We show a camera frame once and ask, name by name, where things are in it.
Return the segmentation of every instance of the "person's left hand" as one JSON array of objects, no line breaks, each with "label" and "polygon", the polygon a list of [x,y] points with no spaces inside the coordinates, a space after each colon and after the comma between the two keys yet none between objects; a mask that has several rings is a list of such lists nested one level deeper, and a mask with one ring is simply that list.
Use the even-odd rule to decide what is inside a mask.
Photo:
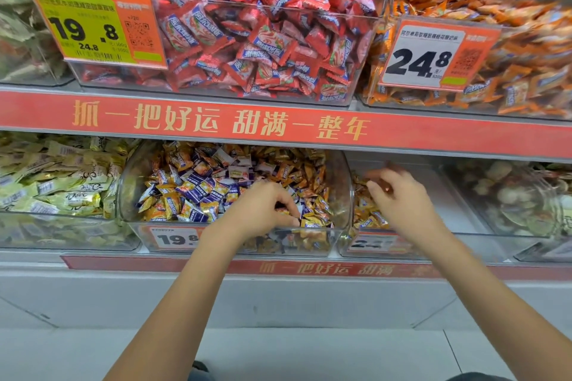
[{"label": "person's left hand", "polygon": [[[288,208],[291,215],[274,209],[276,202]],[[273,228],[300,226],[300,212],[290,194],[276,182],[255,182],[215,221],[236,235],[240,244],[268,233]]]}]

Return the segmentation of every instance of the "hand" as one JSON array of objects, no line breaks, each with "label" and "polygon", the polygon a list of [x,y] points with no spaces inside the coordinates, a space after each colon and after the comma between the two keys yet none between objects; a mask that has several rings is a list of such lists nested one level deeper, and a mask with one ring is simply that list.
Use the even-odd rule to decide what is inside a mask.
[{"label": "hand", "polygon": [[[276,202],[288,208],[291,215],[274,209]],[[236,234],[240,244],[275,227],[300,226],[300,212],[290,194],[276,182],[255,182],[215,223],[224,224]]]},{"label": "hand", "polygon": [[[449,230],[427,195],[423,184],[417,182],[409,172],[392,165],[369,171],[366,177],[369,193],[374,198],[383,217],[390,226],[408,241],[423,249],[430,239],[438,235],[449,234]],[[392,190],[383,190],[375,181],[386,188],[389,183]]]}]

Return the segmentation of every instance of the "yellow price tag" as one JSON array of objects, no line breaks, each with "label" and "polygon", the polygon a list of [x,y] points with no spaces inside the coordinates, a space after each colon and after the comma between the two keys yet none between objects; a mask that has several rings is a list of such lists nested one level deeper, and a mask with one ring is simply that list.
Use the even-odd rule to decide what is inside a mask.
[{"label": "yellow price tag", "polygon": [[65,60],[166,69],[151,0],[36,0]]}]

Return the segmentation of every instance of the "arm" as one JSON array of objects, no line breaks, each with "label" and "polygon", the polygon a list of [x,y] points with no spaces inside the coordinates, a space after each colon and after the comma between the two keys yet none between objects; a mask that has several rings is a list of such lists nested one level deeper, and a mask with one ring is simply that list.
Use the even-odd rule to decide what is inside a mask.
[{"label": "arm", "polygon": [[519,381],[565,381],[572,374],[572,341],[497,279],[435,212],[424,186],[402,169],[368,174],[393,194],[368,189],[391,226],[416,245],[449,281],[487,339]]},{"label": "arm", "polygon": [[[276,212],[276,202],[285,204],[294,217]],[[247,239],[274,227],[299,226],[298,215],[292,197],[281,186],[255,183],[204,230],[181,274],[104,381],[186,380],[236,251]]]}]

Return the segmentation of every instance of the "forearm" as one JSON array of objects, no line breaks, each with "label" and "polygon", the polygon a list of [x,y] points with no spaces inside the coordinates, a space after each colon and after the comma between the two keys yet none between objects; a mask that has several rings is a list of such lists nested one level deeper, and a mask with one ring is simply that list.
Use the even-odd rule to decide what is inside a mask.
[{"label": "forearm", "polygon": [[421,249],[519,381],[564,381],[572,374],[572,342],[546,321],[449,232]]},{"label": "forearm", "polygon": [[186,380],[223,277],[237,247],[209,226],[159,305],[104,381]]}]

